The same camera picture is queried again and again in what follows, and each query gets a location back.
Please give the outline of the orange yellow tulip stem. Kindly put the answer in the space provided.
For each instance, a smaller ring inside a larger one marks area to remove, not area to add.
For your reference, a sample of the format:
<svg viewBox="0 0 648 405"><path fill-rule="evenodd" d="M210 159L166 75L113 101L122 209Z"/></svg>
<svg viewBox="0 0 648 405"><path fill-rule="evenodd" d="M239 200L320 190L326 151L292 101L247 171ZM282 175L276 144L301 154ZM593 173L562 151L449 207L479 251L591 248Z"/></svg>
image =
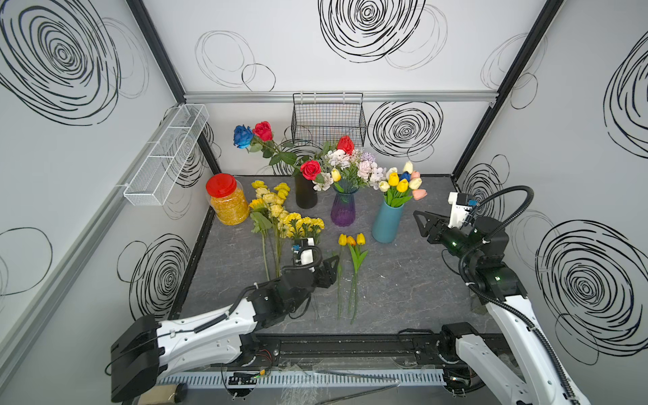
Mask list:
<svg viewBox="0 0 648 405"><path fill-rule="evenodd" d="M348 309L348 315L354 318L354 307L355 307L355 295L357 292L357 242L354 239L353 236L348 236L347 239L347 247L349 248L352 264L353 264L353 272L352 272L352 278L351 278L351 288L349 292L349 309Z"/></svg>

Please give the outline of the teal ceramic vase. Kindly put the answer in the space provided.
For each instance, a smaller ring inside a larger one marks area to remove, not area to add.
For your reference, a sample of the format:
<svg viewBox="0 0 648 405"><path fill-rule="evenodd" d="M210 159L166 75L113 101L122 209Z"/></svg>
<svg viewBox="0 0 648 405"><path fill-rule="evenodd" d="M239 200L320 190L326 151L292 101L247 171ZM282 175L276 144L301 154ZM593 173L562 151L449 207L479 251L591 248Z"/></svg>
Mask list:
<svg viewBox="0 0 648 405"><path fill-rule="evenodd" d="M386 202L381 204L371 231L375 241L382 244L390 244L395 241L403 209L403 206L395 208Z"/></svg>

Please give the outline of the yellow carnation stem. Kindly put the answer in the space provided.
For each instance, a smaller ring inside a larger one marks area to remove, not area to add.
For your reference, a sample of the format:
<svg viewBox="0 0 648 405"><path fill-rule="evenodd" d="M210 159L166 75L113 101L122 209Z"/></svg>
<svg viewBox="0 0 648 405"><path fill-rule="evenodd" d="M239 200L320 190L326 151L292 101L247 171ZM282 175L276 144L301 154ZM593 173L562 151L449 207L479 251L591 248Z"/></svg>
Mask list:
<svg viewBox="0 0 648 405"><path fill-rule="evenodd" d="M282 224L279 230L280 239L288 241L291 245L296 245L299 241L297 231L292 225Z"/></svg>
<svg viewBox="0 0 648 405"><path fill-rule="evenodd" d="M298 239L306 239L313 236L312 219L310 217L297 220L295 225L295 236Z"/></svg>
<svg viewBox="0 0 648 405"><path fill-rule="evenodd" d="M314 243L318 245L321 239L321 233L326 228L324 222L320 218L311 219L308 225L309 236L313 238Z"/></svg>
<svg viewBox="0 0 648 405"><path fill-rule="evenodd" d="M282 224L289 224L289 225L292 225L295 228L295 225L296 225L296 222L297 222L298 219L302 219L302 217L301 217L301 215L299 213L290 213L281 220L281 225Z"/></svg>

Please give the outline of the purple glass vase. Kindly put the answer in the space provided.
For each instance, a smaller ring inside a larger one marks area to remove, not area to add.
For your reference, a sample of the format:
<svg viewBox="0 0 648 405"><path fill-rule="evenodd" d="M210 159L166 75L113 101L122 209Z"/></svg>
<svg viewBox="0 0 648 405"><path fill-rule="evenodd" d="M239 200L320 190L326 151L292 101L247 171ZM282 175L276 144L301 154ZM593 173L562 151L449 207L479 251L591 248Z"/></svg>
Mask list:
<svg viewBox="0 0 648 405"><path fill-rule="evenodd" d="M355 192L336 192L332 209L331 221L338 227L348 227L354 223L356 218L355 211Z"/></svg>

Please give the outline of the black vase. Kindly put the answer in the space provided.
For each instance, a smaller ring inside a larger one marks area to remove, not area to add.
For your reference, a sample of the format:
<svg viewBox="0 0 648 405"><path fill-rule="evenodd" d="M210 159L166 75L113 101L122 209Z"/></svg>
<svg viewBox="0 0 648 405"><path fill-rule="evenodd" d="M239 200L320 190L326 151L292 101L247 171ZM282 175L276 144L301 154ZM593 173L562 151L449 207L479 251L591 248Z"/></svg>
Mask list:
<svg viewBox="0 0 648 405"><path fill-rule="evenodd" d="M312 209L318 202L313 182L301 174L295 177L295 201L301 209Z"/></svg>

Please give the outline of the sunflower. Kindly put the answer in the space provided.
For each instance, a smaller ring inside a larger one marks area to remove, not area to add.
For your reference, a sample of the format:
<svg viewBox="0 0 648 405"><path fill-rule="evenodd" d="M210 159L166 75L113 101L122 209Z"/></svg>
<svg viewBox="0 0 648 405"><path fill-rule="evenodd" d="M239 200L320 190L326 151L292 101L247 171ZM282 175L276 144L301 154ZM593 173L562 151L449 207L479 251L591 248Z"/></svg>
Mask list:
<svg viewBox="0 0 648 405"><path fill-rule="evenodd" d="M265 204L262 198L252 200L249 204L250 218L253 222L252 232L267 236L268 232L273 228L272 216L268 205Z"/></svg>

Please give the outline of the yellow rose stem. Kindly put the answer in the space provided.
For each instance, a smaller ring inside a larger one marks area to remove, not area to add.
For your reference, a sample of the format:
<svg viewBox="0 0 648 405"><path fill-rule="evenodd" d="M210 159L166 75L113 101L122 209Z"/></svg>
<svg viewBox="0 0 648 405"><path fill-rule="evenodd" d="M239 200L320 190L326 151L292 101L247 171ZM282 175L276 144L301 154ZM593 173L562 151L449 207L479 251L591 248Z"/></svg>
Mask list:
<svg viewBox="0 0 648 405"><path fill-rule="evenodd" d="M279 184L272 191L267 187L256 189L256 198L249 204L254 233L261 233L263 236L273 233L280 239L294 236L287 219L290 212L285 208L289 195L290 188L285 183Z"/></svg>

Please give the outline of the yellow poppy stem large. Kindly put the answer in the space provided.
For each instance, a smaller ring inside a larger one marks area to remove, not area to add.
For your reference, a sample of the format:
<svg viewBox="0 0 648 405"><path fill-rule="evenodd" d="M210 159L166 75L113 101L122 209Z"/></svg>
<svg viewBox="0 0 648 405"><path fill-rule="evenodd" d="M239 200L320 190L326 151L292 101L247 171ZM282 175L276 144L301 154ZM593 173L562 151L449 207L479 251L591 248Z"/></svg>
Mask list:
<svg viewBox="0 0 648 405"><path fill-rule="evenodd" d="M290 187L287 183L282 182L274 188L274 192L269 194L270 214L273 221L273 237L274 237L274 264L275 273L278 277L280 275L280 265L282 256L282 242L280 239L281 220L288 215L285 209L285 201L290 194Z"/></svg>

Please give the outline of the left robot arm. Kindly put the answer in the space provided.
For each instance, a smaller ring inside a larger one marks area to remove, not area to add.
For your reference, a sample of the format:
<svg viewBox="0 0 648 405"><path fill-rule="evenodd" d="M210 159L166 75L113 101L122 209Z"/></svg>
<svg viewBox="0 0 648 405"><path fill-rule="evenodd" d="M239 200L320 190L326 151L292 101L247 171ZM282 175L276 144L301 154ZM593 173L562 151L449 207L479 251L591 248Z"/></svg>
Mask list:
<svg viewBox="0 0 648 405"><path fill-rule="evenodd" d="M177 320L137 319L111 346L111 401L136 398L159 380L209 364L227 365L244 352L243 340L296 312L318 289L337 281L339 256L324 259L312 246L310 263L286 267L280 277L244 288L233 304Z"/></svg>

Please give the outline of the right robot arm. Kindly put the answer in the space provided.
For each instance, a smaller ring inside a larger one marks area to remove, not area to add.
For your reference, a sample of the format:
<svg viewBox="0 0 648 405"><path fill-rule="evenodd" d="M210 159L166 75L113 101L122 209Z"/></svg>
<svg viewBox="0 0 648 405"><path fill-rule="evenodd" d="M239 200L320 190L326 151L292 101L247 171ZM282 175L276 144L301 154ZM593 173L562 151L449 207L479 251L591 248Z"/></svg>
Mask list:
<svg viewBox="0 0 648 405"><path fill-rule="evenodd" d="M511 370L470 327L445 328L452 356L476 371L503 404L587 404L538 324L533 305L517 274L503 261L509 238L505 221L479 217L465 234L449 226L451 218L431 212L413 214L421 236L457 257L465 285L494 318L521 374Z"/></svg>

